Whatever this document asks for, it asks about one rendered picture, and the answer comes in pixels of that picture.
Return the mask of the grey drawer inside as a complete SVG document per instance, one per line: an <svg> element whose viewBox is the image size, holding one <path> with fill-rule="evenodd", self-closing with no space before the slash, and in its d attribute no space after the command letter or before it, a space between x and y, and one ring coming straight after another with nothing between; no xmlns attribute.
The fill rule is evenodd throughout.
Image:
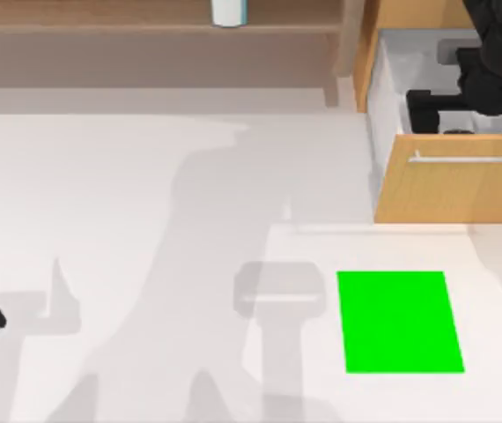
<svg viewBox="0 0 502 423"><path fill-rule="evenodd" d="M379 177L377 203L396 136L502 134L502 115L488 117L467 111L441 112L437 134L411 131L406 104L408 90L430 90L435 94L455 94L458 91L458 67L437 62L437 44L443 39L478 37L469 29L393 29L385 30L379 36L367 94L367 117Z"/></svg>

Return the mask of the pale grey rounded box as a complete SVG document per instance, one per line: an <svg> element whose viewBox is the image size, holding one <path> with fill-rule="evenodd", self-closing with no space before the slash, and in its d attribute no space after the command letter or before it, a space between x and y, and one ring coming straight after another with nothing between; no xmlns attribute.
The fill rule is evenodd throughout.
<svg viewBox="0 0 502 423"><path fill-rule="evenodd" d="M454 65L458 63L456 56L460 48L479 48L481 41L478 39L443 39L437 44L437 62L441 65Z"/></svg>

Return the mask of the pale wooden drawer front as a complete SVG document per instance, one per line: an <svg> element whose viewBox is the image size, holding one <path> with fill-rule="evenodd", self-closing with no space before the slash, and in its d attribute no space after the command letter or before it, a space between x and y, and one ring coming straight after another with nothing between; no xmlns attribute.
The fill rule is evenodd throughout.
<svg viewBox="0 0 502 423"><path fill-rule="evenodd" d="M409 163L422 156L502 156L501 135L398 135L377 223L502 224L502 164Z"/></svg>

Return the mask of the wooden cupboard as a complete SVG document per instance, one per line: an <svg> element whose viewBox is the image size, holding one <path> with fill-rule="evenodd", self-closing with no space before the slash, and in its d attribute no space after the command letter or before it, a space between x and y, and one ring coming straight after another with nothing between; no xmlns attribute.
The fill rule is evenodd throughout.
<svg viewBox="0 0 502 423"><path fill-rule="evenodd" d="M381 30L472 27L462 0L365 0L352 70L357 111L367 110L367 94Z"/></svg>

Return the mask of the flat green square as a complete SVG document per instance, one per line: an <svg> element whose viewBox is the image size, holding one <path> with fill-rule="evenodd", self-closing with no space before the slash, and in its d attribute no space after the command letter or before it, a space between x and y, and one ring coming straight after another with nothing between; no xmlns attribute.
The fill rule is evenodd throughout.
<svg viewBox="0 0 502 423"><path fill-rule="evenodd" d="M462 374L464 360L442 271L336 274L349 374Z"/></svg>

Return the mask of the white cup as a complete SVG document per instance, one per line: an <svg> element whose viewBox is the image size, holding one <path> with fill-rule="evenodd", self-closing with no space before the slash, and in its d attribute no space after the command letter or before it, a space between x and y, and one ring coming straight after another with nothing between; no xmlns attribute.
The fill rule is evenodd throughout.
<svg viewBox="0 0 502 423"><path fill-rule="evenodd" d="M234 28L247 24L247 0L210 0L215 26Z"/></svg>

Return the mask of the wooden open shelf unit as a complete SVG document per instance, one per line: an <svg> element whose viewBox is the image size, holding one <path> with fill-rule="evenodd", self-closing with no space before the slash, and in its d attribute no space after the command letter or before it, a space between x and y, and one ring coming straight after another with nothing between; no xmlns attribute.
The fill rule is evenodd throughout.
<svg viewBox="0 0 502 423"><path fill-rule="evenodd" d="M0 88L318 88L338 102L351 0L247 0L247 24L210 0L0 0Z"/></svg>

